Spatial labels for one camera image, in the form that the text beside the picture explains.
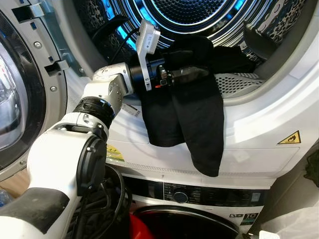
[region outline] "dryer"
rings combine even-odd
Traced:
[[[58,121],[67,106],[68,111],[73,110],[85,83],[108,64],[111,49],[116,49],[142,18],[160,27],[159,47],[167,47],[177,34],[197,33],[215,45],[240,45],[259,66],[253,74],[216,76],[226,119],[225,150],[217,178],[194,168],[185,144],[171,148],[150,145],[135,96],[125,99],[112,123],[106,161],[132,180],[160,182],[164,189],[171,185],[172,192],[190,188],[194,193],[193,188],[203,188],[203,192],[216,189],[232,195],[244,190],[248,193],[242,197],[249,197],[250,203],[259,195],[254,193],[266,192],[276,178],[291,170],[319,137],[318,1],[178,2],[184,5],[160,0],[1,2],[0,79],[7,87],[1,85],[0,92],[7,95],[0,105],[0,180],[25,167],[34,139]],[[196,4],[209,9],[207,14],[199,12],[203,8],[193,7]],[[179,13],[172,12],[172,7],[179,7]],[[187,9],[194,9],[194,18],[181,15]],[[90,30],[117,14],[129,16],[131,21],[94,45]],[[248,33],[243,29],[244,19]],[[265,51],[262,45],[252,44],[251,30],[274,41],[276,49]],[[134,51],[134,41],[132,37],[127,42],[122,59]],[[165,195],[157,199],[138,193],[135,202],[137,207],[177,205]],[[255,204],[236,207],[190,202],[183,206],[213,212],[242,232],[249,228],[240,225],[245,214],[262,209]],[[230,218],[231,214],[244,216]]]

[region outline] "yellow warning triangle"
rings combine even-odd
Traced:
[[[291,143],[301,143],[299,130],[289,135],[287,138],[280,141],[278,144],[291,144]]]

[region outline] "washing machine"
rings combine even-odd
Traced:
[[[118,15],[126,20],[114,27]],[[198,172],[185,144],[151,145],[135,95],[111,125],[106,162],[125,176],[141,217],[196,215],[246,233],[276,178],[319,137],[317,0],[0,2],[0,180],[26,167],[32,142],[74,109],[142,19],[161,30],[159,48],[199,34],[215,46],[239,45],[257,68],[216,75],[225,114],[218,177]],[[108,34],[97,41],[100,29]],[[118,61],[135,52],[135,40]]]

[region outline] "dryer door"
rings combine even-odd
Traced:
[[[0,2],[0,181],[26,167],[34,140],[66,109],[64,72],[45,69],[59,54],[39,18],[18,21],[12,9],[24,5]]]
[[[238,231],[231,222],[208,212],[179,206],[149,206],[136,210],[155,238],[235,239]]]

